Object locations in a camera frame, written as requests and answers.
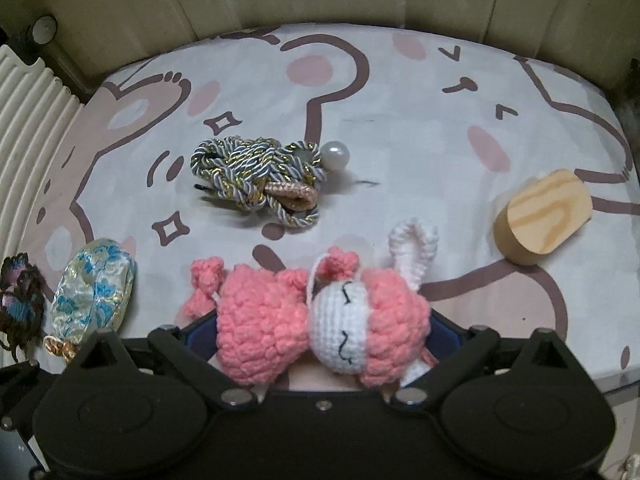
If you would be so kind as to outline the blue floral silk pouch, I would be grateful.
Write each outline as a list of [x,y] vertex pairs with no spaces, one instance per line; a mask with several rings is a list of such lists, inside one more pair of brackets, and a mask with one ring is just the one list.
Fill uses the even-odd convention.
[[80,248],[54,293],[44,348],[65,361],[97,330],[118,330],[134,290],[137,263],[114,240],[100,238]]

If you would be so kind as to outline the white ribbed radiator panel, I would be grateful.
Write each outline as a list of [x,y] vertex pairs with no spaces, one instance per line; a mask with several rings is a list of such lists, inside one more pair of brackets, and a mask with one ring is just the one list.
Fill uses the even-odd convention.
[[37,60],[1,47],[1,250],[14,252],[42,179],[81,110],[78,97]]

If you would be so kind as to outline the oval wooden block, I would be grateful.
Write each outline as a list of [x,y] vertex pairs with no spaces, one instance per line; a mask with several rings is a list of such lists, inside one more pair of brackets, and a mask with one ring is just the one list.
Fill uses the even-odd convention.
[[592,213],[587,185],[570,170],[555,170],[523,188],[500,210],[494,239],[506,260],[533,266],[585,226]]

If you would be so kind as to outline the cream cabinet with doors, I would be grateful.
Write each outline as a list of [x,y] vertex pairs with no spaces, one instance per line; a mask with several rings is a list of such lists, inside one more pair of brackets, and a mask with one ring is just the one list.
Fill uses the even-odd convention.
[[469,39],[562,65],[604,88],[639,55],[639,0],[1,0],[9,35],[44,14],[58,21],[50,53],[88,81],[222,32],[306,22]]

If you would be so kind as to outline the pink crochet bunny doll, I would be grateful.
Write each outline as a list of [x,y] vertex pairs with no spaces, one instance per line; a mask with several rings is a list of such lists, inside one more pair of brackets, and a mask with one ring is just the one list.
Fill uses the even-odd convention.
[[368,388],[407,385],[434,364],[425,349],[431,308],[419,289],[437,249],[436,228],[411,219],[388,236],[388,268],[362,268],[338,247],[309,269],[195,260],[179,318],[216,316],[215,356],[240,385],[270,385],[307,352]]

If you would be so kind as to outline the dark purple butterfly ornament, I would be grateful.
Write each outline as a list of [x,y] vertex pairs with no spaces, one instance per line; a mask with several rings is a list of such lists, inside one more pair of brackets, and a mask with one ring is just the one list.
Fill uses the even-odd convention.
[[46,300],[42,293],[43,277],[29,262],[26,252],[6,257],[1,267],[1,333],[6,341],[1,348],[9,352],[15,363],[17,350],[26,352],[38,340]]

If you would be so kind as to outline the cartoon bear bed sheet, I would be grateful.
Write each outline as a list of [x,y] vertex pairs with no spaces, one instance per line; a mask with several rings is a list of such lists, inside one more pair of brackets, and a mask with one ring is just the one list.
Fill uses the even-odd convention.
[[[315,226],[214,200],[190,159],[230,138],[347,148]],[[538,266],[512,266],[496,215],[563,169],[588,185],[590,221]],[[62,137],[20,249],[55,287],[85,244],[121,244],[138,266],[122,332],[143,336],[176,318],[196,259],[306,268],[337,246],[387,266],[388,233],[412,218],[439,232],[425,279],[438,312],[511,337],[552,327],[594,378],[638,378],[639,183],[613,107],[568,70],[472,42],[297,25],[126,66]]]

